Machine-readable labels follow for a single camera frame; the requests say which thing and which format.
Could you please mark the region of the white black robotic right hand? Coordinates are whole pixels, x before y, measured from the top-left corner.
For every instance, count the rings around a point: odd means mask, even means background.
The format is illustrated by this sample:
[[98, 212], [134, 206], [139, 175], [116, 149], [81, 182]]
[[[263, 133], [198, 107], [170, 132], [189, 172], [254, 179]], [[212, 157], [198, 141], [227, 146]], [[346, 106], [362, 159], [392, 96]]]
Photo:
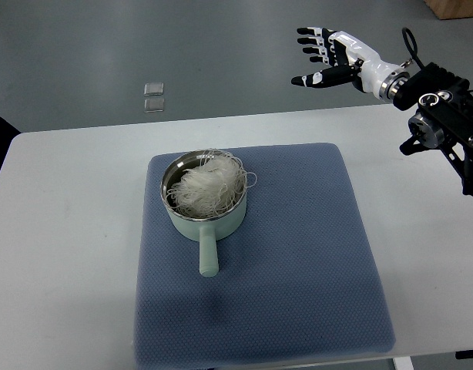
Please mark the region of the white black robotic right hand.
[[409, 79], [404, 66], [385, 62], [370, 46], [346, 32], [303, 27], [297, 33], [297, 41], [303, 46], [303, 53], [310, 55], [310, 61], [328, 67], [293, 77], [291, 83], [295, 86], [325, 89], [351, 83], [363, 93], [391, 102]]

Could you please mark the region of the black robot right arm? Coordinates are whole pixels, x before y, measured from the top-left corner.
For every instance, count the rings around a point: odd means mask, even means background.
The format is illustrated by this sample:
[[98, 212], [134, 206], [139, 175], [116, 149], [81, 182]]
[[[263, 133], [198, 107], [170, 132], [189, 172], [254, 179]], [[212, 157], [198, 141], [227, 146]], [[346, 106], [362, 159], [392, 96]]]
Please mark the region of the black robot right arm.
[[401, 77], [388, 97], [401, 111], [416, 106], [408, 120], [411, 137], [400, 145], [409, 156], [427, 150], [443, 153], [461, 178], [462, 193], [473, 197], [473, 89], [470, 82], [431, 62], [418, 58], [418, 45], [410, 29], [402, 29], [411, 61], [419, 67], [412, 77]]

